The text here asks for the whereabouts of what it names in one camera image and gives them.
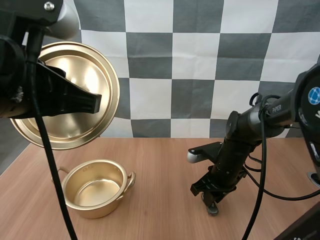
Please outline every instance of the metal screw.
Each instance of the metal screw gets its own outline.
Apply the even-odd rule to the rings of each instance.
[[[54,9],[55,9],[55,5],[52,2],[47,1],[44,4],[44,10],[46,10],[47,12],[52,12]]]

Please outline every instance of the black cable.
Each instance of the black cable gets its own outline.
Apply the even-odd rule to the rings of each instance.
[[[57,171],[57,166],[54,158],[54,154],[52,152],[51,144],[49,141],[48,133],[46,130],[45,123],[42,119],[40,108],[38,105],[37,99],[37,88],[36,88],[36,63],[38,56],[41,51],[42,41],[43,41],[44,33],[40,29],[30,28],[28,35],[28,43],[26,46],[27,59],[26,59],[26,76],[30,83],[31,90],[31,102],[33,106],[33,111],[35,113],[35,121],[38,126],[40,136],[42,139],[43,147],[45,150],[45,154],[48,160],[49,168],[52,175],[53,184],[55,187],[55,191],[58,197],[59,205],[61,208],[61,212],[63,215],[63,219],[66,225],[66,228],[69,232],[70,238],[72,240],[78,240],[74,227],[72,225],[68,209],[66,206],[66,201],[64,197],[64,193],[61,187],[59,174]]]
[[[257,163],[262,164],[262,161],[261,161],[260,159],[255,158],[255,157],[253,157],[253,156],[250,156],[250,154],[249,154],[249,158],[250,158],[251,160],[253,160],[253,161],[257,162]]]
[[[251,178],[251,180],[255,183],[255,185],[257,185],[258,187],[260,186],[259,183],[257,182],[257,180],[254,178],[254,176],[251,175],[251,173],[245,169],[246,174],[248,174],[248,176]],[[281,200],[285,200],[285,201],[301,201],[301,200],[306,200],[306,199],[310,199],[313,198],[315,196],[318,196],[320,194],[320,190],[315,191],[313,193],[310,193],[308,195],[305,196],[297,196],[297,197],[286,197],[286,196],[279,196],[276,195],[272,192],[269,192],[268,190],[263,190],[266,194],[268,194],[271,197],[274,197],[276,199],[281,199]]]
[[[244,163],[244,167],[252,172],[261,173],[261,169],[249,167],[246,163]]]
[[[262,99],[260,110],[259,110],[259,118],[260,118],[260,124],[261,124],[261,138],[262,138],[262,164],[261,164],[261,175],[260,175],[260,186],[258,190],[258,195],[256,197],[255,206],[250,218],[250,221],[248,223],[248,226],[246,227],[246,230],[243,234],[242,240],[247,240],[249,237],[249,234],[251,232],[252,227],[254,226],[254,223],[256,221],[261,202],[262,197],[264,195],[264,188],[265,188],[265,182],[266,182],[266,170],[267,170],[267,138],[265,133],[265,104],[268,99],[276,98],[279,99],[280,97],[277,95],[268,95]]]

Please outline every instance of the gold lid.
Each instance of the gold lid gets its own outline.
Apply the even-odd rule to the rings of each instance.
[[[42,48],[39,58],[46,65],[66,72],[66,79],[90,93],[101,94],[99,112],[68,113],[43,117],[54,150],[74,149],[89,143],[107,128],[116,113],[120,89],[111,63],[97,50],[76,42],[57,42]],[[43,147],[34,118],[11,119],[31,143]]]

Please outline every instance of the pot rim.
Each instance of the pot rim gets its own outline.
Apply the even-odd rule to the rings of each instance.
[[[114,166],[116,166],[122,173],[123,176],[123,182],[122,185],[119,189],[119,191],[112,197],[110,198],[108,201],[105,201],[103,203],[100,203],[98,205],[94,205],[94,206],[80,206],[77,204],[74,204],[73,202],[69,201],[66,197],[66,185],[67,182],[69,181],[69,179],[72,177],[73,174],[75,174],[79,169],[92,164],[92,163],[108,163],[108,164],[112,164]],[[63,179],[61,185],[62,185],[62,191],[64,194],[64,199],[65,199],[65,203],[68,207],[75,209],[75,210],[80,210],[80,211],[91,211],[91,210],[96,210],[96,209],[100,209],[103,208],[104,206],[107,206],[108,204],[114,202],[115,200],[117,200],[124,192],[126,185],[127,185],[127,179],[128,179],[128,174],[127,171],[125,170],[125,168],[118,162],[113,161],[113,160],[109,160],[109,159],[95,159],[95,160],[90,160],[90,161],[86,161],[78,166],[76,166],[75,168],[73,168],[68,174],[67,176]]]

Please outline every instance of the checkerboard backdrop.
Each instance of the checkerboard backdrop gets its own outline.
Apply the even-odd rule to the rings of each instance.
[[[224,137],[231,111],[246,111],[258,91],[287,93],[319,58],[320,0],[68,2],[80,21],[73,41],[104,54],[119,77],[102,137]]]

